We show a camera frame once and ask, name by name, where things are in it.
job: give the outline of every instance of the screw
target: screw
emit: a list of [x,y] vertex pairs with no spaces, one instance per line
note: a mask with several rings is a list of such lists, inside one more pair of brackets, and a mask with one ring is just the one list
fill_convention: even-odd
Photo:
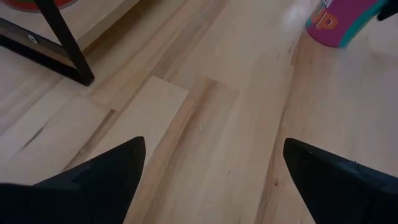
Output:
[[28,37],[29,40],[32,41],[34,44],[39,44],[39,42],[37,41],[37,39],[36,39],[34,36],[32,36],[31,34],[29,34],[27,37]]

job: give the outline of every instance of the metal frame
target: metal frame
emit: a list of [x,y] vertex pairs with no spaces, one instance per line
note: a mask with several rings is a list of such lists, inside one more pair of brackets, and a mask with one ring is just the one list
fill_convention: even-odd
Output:
[[83,85],[90,85],[94,81],[94,75],[87,61],[81,52],[75,38],[72,36],[66,22],[55,5],[54,0],[34,0],[37,7],[40,9],[45,20],[50,25],[54,34],[57,36],[61,45],[53,43],[44,37],[41,37],[29,30],[25,30],[9,21],[0,19],[2,24],[17,30],[18,32],[25,32],[37,39],[44,45],[51,46],[50,50],[57,52],[57,54],[64,55],[68,58],[75,67],[71,67],[63,62],[55,60],[41,52],[30,48],[24,44],[19,43],[3,34],[0,34],[0,45],[3,47],[25,56],[55,72],[58,72],[68,78],[71,78]]

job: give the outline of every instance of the black metal leg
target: black metal leg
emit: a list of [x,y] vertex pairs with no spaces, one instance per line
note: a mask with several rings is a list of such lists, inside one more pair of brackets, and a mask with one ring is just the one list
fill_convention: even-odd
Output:
[[76,66],[80,74],[80,82],[89,85],[94,80],[93,72],[88,66],[75,38],[72,36],[66,22],[55,5],[54,0],[34,0],[37,7],[42,12],[45,20],[50,25],[54,34],[61,42],[62,47],[69,56],[70,61]]
[[15,40],[12,40],[4,35],[0,35],[0,45],[19,55],[27,57],[32,61],[39,63],[55,72],[65,75],[66,77],[71,78],[76,82],[82,83],[80,74],[75,68],[72,68],[40,52],[37,52],[29,47],[26,47],[25,45],[20,44]]

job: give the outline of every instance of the wooden floor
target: wooden floor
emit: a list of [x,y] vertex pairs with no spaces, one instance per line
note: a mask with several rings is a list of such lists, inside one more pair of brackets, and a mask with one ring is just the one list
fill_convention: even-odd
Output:
[[[86,49],[137,2],[138,0],[76,0],[60,12],[79,47]],[[60,44],[41,13],[14,10],[6,4],[0,4],[0,17]]]
[[316,3],[141,1],[86,51],[90,87],[0,48],[0,181],[144,136],[125,223],[304,224],[286,137],[398,176],[398,58],[368,40],[383,24],[324,47],[303,31]]

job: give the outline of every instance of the wood grain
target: wood grain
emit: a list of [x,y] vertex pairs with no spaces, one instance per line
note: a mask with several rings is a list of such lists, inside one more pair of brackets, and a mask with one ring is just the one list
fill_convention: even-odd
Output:
[[[171,186],[174,183],[173,176],[176,179],[185,179],[184,185],[194,178],[197,178],[195,183],[204,178],[206,165],[203,163],[209,163],[215,151],[236,94],[209,78],[197,80],[145,166],[137,197],[133,199],[125,223],[154,223],[157,219],[164,220],[160,213],[168,213],[162,207],[166,206],[164,202],[169,191],[174,191],[170,189],[174,188],[174,185]],[[202,177],[189,173],[190,169],[186,166],[194,168],[195,164],[205,166],[196,173]],[[193,188],[195,183],[190,183],[189,187],[180,187],[195,191],[196,187],[200,188],[200,185]]]
[[[331,49],[303,32],[317,2],[140,1],[86,50],[90,87],[0,50],[0,163],[66,155],[60,172],[143,133],[149,157],[126,223],[313,223],[284,138],[398,175],[397,58],[369,41],[396,27],[371,21]],[[79,147],[38,150],[76,138],[54,127],[50,139],[46,122],[78,119],[62,110],[79,98],[92,105],[82,114],[101,115],[81,122]]]
[[18,153],[65,104],[76,96],[74,83],[60,82],[0,136],[0,166]]
[[313,223],[283,160],[285,138],[398,176],[391,159],[398,157],[393,118],[398,112],[393,103],[398,67],[371,51],[367,35],[364,30],[347,49],[338,50],[303,34],[258,223]]
[[[85,49],[137,2],[138,0],[83,0],[60,12],[79,47]],[[0,14],[2,18],[59,44],[57,37],[40,13],[21,12],[1,4]]]
[[7,65],[0,72],[0,135],[3,135],[61,77],[4,48],[0,49],[0,62]]
[[148,161],[187,93],[187,90],[151,77],[86,159],[143,136]]
[[108,111],[87,98],[74,98],[2,164],[0,181],[35,184],[57,175],[75,157]]

